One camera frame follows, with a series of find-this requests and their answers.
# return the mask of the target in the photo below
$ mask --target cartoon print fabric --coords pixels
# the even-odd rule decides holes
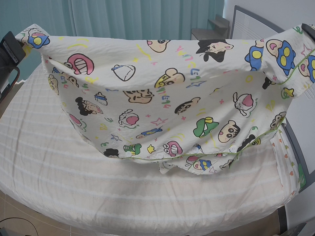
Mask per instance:
[[[314,82],[315,43],[290,29],[260,40],[16,38],[42,55],[47,83],[84,141],[111,160],[214,174],[269,142]]]

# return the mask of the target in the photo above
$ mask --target beige floor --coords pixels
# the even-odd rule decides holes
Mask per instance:
[[[79,229],[73,226],[57,222],[49,217],[33,211],[32,209],[18,203],[0,191],[0,220],[9,217],[20,217],[31,221],[37,229],[39,236],[102,236],[109,234],[101,234],[93,231]],[[6,227],[10,230],[36,236],[34,227],[25,220],[9,219],[0,224],[1,227]],[[245,226],[240,226],[227,232],[213,232],[209,236],[272,236],[279,233],[278,213],[273,214],[252,222]]]

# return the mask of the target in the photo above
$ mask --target curtain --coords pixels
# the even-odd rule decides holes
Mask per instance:
[[[190,39],[192,28],[210,29],[208,19],[222,16],[223,6],[224,0],[0,0],[0,37],[36,23],[58,36]],[[19,65],[20,78],[40,62],[32,52]]]

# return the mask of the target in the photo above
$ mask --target black cable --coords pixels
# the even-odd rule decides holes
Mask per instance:
[[[0,67],[0,69],[3,69],[3,68],[13,68],[13,69],[15,69],[18,73],[17,73],[17,75],[16,75],[14,81],[12,82],[12,84],[11,84],[9,90],[5,93],[5,95],[4,95],[3,97],[1,97],[1,99],[0,99],[0,104],[1,104],[1,102],[4,100],[4,98],[7,96],[7,94],[11,91],[11,89],[13,88],[14,84],[17,82],[17,80],[19,79],[19,76],[20,76],[20,70],[19,70],[19,68],[18,68],[17,66],[8,66],[8,67],[5,67],[5,66],[4,66],[4,67]]]
[[[0,221],[0,223],[1,223],[2,221],[5,221],[5,220],[7,220],[7,219],[11,219],[11,218],[5,218],[5,219],[2,219],[2,220]]]

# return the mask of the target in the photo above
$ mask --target mattress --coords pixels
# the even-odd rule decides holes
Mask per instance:
[[[263,218],[296,195],[297,163],[285,142],[278,132],[211,176],[107,158],[73,129],[39,65],[0,119],[0,189],[88,230],[205,235]]]

